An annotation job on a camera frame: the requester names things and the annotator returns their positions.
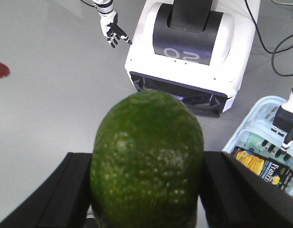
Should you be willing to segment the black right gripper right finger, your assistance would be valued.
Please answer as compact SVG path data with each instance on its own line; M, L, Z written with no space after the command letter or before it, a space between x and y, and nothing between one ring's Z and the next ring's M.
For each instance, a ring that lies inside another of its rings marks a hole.
M293 228L293 197L226 152L204 153L200 197L211 228Z

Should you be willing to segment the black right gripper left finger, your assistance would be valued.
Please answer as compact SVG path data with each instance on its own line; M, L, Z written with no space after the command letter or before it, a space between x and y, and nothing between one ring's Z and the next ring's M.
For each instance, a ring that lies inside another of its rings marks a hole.
M90 153L67 153L0 228L82 228L90 205Z

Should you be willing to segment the black white humanoid robot hand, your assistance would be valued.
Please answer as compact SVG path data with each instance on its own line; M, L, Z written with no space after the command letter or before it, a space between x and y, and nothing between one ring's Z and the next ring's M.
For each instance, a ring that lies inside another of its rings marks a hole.
M293 113L286 110L283 105L277 108L273 118L272 131L283 137L281 147L275 153L275 157L283 156L283 161L287 162L291 157L290 147L293 145Z

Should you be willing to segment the black white humanoid right hand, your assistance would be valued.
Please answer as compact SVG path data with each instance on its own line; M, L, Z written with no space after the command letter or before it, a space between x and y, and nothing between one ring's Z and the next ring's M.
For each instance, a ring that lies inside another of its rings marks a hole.
M100 24L103 35L112 48L115 48L121 39L132 45L129 36L118 26L118 13L115 9L109 14L101 15Z

